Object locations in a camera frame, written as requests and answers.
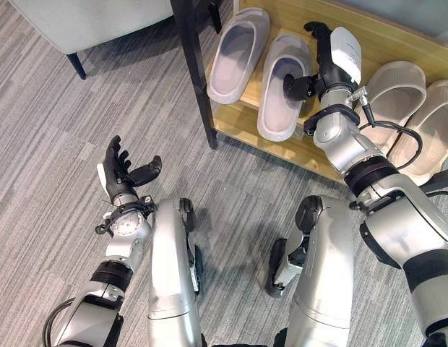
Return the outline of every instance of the beige slipper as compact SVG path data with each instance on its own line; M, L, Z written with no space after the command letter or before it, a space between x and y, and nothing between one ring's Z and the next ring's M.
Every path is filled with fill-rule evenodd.
M409 61L393 61L380 67L367 83L375 120L404 126L425 101L425 80L423 70ZM360 127L367 124L360 104L355 111L361 117ZM384 154L389 152L398 136L395 130L381 127L367 127L361 133Z
M441 170L448 156L448 80L428 87L425 103L410 118L407 127L419 133L423 148L417 159L400 173L408 175L420 186ZM402 135L388 159L398 167L412 158L416 150L417 142Z

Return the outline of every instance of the white label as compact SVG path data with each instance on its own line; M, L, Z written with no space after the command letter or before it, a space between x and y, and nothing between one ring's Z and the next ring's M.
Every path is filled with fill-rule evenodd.
M337 27L330 35L332 60L345 70L353 82L361 83L361 47L356 38L344 27Z

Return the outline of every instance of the black shelf leg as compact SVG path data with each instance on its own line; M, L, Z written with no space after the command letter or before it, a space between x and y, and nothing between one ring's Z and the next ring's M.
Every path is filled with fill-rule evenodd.
M86 72L82 68L81 61L79 61L78 55L76 53L67 54L66 55L70 63L72 63L75 70L77 70L77 74L81 77L82 80L86 80Z
M204 75L202 49L195 25L194 6L191 0L170 0L170 2L202 116L204 132L207 135L208 145L215 150L217 148L216 130L212 120L210 98L207 94L207 80Z
M212 25L215 28L216 33L219 34L221 32L221 29L223 29L223 25L221 24L221 17L219 15L219 6L217 5L217 0L210 1L208 11L210 11Z

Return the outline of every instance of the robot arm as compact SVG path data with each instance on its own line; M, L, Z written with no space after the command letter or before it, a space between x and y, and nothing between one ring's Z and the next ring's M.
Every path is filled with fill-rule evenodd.
M422 333L427 338L443 333L448 345L448 222L421 189L360 134L352 102L361 99L369 122L374 120L366 90L356 90L361 55L357 40L344 28L332 32L323 23L311 22L305 28L318 39L319 73L297 80L285 77L285 97L319 96L321 111L305 123L305 132L314 136L357 197L356 207L366 214L360 232L367 246L379 261L404 270Z
M155 179L161 170L158 156L128 173L128 152L119 155L120 137L108 146L98 165L100 181L115 209L104 215L98 234L109 232L111 242L90 281L76 296L64 316L64 324L53 346L114 347L123 317L119 314L124 294L142 261L144 244L151 233L147 216L155 210L150 197L138 198L134 187ZM45 338L49 346L50 329Z

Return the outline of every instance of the chair leg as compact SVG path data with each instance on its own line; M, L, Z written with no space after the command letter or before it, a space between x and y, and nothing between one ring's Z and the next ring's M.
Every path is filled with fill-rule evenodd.
M215 27L216 33L219 34L223 26L221 25L221 17L219 15L218 0L211 0L208 6L208 11L211 14L212 25Z
M82 80L86 80L86 72L82 68L81 61L79 61L78 55L76 53L67 54L66 55L72 63L75 70L77 70L77 74L81 77Z

